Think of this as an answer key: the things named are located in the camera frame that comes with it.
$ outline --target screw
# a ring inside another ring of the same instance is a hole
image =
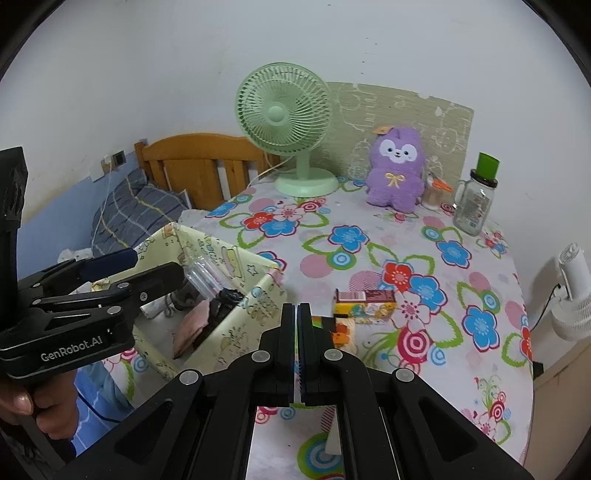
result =
[[[251,356],[252,360],[258,364],[263,364],[271,358],[271,354],[266,350],[257,350]]]
[[[338,360],[343,358],[343,352],[337,350],[336,348],[331,348],[324,352],[324,358],[332,362],[337,362]]]
[[[399,368],[396,370],[395,375],[401,382],[412,382],[414,380],[414,372],[408,368]]]
[[[185,370],[178,379],[184,385],[192,385],[199,380],[199,374],[195,370]]]

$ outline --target floral tablecloth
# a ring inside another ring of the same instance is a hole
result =
[[[356,324],[350,347],[370,367],[414,370],[523,463],[533,398],[530,331],[498,226],[489,222],[472,238],[453,226],[449,205],[405,215],[367,204],[363,182],[339,181],[336,192],[315,199],[260,183],[194,226],[275,261],[288,301],[310,303],[315,315],[332,314],[336,288],[395,290],[391,321]],[[136,354],[133,361],[141,362]],[[334,415],[334,407],[260,406],[247,477],[343,478],[341,457],[324,451]]]

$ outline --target white desk fan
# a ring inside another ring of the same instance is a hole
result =
[[[282,173],[275,188],[292,197],[327,195],[339,187],[323,168],[310,167],[310,151],[332,120],[330,90],[310,70],[291,63],[270,63],[252,72],[236,94],[236,117],[258,148],[296,157],[295,172]]]
[[[552,327],[565,340],[581,340],[591,335],[591,274],[583,249],[570,244],[557,263],[566,288],[554,300]]]

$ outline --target fan base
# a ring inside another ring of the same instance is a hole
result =
[[[282,173],[275,181],[275,188],[290,197],[314,198],[334,192],[339,182],[328,170],[311,167],[307,180],[300,180],[296,172]]]

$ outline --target wooden bed headboard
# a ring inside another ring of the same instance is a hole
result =
[[[219,134],[176,135],[151,145],[138,142],[135,153],[140,168],[159,188],[186,189],[195,208],[203,210],[213,210],[224,201],[217,160],[223,164],[232,197],[249,183],[247,162],[256,162],[259,174],[280,162],[246,137]]]

